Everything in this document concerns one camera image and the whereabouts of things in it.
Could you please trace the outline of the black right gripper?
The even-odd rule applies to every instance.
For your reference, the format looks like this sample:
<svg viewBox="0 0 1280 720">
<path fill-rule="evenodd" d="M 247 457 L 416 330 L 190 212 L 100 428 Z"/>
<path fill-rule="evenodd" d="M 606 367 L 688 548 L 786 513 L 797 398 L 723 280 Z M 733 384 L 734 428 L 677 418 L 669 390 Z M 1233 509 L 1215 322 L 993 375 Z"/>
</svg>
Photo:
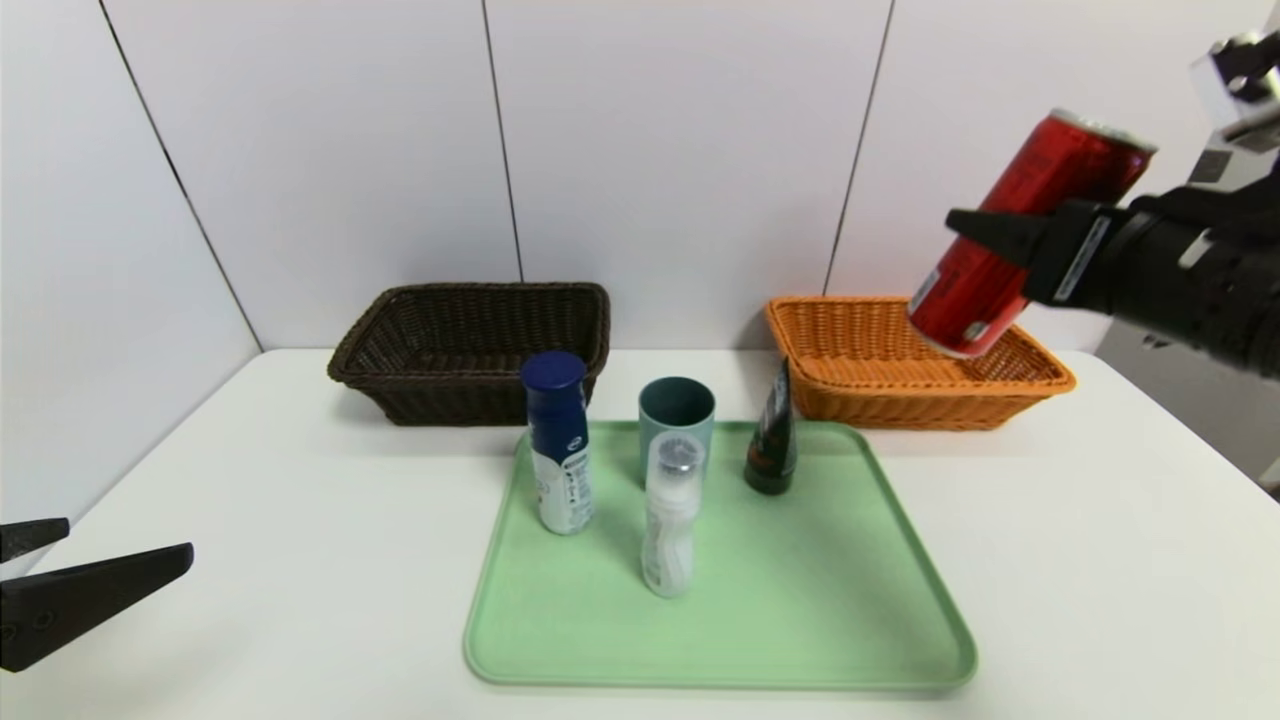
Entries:
<svg viewBox="0 0 1280 720">
<path fill-rule="evenodd" d="M 1115 316 L 1184 345 L 1216 345 L 1222 300 L 1196 264 L 1222 215 L 1219 193 L 1140 196 L 1128 206 L 1064 204 L 1050 219 L 954 208 L 945 224 L 1014 266 L 1028 299 Z"/>
</svg>

